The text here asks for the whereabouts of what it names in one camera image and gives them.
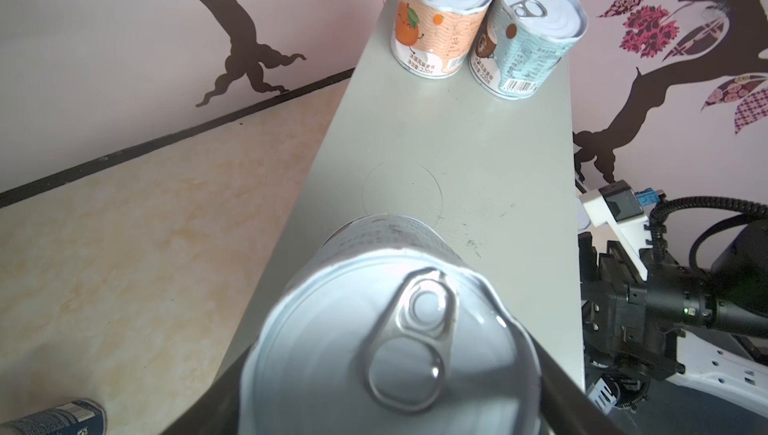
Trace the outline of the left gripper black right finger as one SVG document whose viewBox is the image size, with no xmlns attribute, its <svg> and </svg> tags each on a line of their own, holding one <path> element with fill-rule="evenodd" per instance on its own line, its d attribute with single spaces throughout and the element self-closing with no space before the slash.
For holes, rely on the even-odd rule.
<svg viewBox="0 0 768 435">
<path fill-rule="evenodd" d="M 532 336 L 527 336 L 530 352 L 527 398 L 531 407 L 532 434 L 544 423 L 552 434 L 624 434 L 557 364 Z"/>
</svg>

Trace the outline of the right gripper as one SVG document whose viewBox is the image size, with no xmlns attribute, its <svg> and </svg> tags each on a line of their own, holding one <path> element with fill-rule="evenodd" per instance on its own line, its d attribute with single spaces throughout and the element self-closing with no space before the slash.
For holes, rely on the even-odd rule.
<svg viewBox="0 0 768 435">
<path fill-rule="evenodd" d="M 599 253 L 578 235 L 586 366 L 639 380 L 685 373 L 677 358 L 681 329 L 714 321 L 714 297 L 669 255 L 646 280 L 616 241 Z"/>
</svg>

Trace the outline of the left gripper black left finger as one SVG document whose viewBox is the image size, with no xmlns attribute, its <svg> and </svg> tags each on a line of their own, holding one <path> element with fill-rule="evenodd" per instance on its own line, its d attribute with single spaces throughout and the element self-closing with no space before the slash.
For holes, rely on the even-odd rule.
<svg viewBox="0 0 768 435">
<path fill-rule="evenodd" d="M 207 391 L 162 434 L 254 434 L 247 416 L 246 368 L 253 348 L 246 349 Z"/>
</svg>

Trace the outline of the small light blue can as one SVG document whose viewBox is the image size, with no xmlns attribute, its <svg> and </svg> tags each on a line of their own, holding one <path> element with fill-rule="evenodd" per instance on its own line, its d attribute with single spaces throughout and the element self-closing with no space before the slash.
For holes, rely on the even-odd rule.
<svg viewBox="0 0 768 435">
<path fill-rule="evenodd" d="M 245 361 L 242 434 L 535 434 L 533 341 L 428 225 L 337 230 L 291 280 Z"/>
</svg>

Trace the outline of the grey teal can front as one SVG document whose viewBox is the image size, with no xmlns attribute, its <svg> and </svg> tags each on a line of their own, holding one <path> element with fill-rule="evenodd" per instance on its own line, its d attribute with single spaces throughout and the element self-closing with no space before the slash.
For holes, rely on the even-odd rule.
<svg viewBox="0 0 768 435">
<path fill-rule="evenodd" d="M 494 0 L 470 52 L 470 71 L 497 97 L 528 98 L 587 27 L 579 0 Z"/>
</svg>

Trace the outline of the orange labelled can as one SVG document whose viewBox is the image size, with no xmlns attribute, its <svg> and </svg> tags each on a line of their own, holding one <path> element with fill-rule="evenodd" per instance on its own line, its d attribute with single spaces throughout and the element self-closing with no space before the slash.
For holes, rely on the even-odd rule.
<svg viewBox="0 0 768 435">
<path fill-rule="evenodd" d="M 428 79 L 454 75 L 472 49 L 492 0 L 398 0 L 391 51 Z"/>
</svg>

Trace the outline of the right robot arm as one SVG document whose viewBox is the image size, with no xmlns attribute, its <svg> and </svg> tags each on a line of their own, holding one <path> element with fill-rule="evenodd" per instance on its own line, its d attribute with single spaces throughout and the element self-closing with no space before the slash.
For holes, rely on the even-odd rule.
<svg viewBox="0 0 768 435">
<path fill-rule="evenodd" d="M 766 416 L 767 357 L 747 343 L 767 336 L 767 222 L 737 215 L 700 238 L 735 227 L 711 269 L 645 252 L 646 277 L 618 242 L 599 253 L 580 235 L 587 396 L 601 413 L 636 409 L 659 381 Z"/>
</svg>

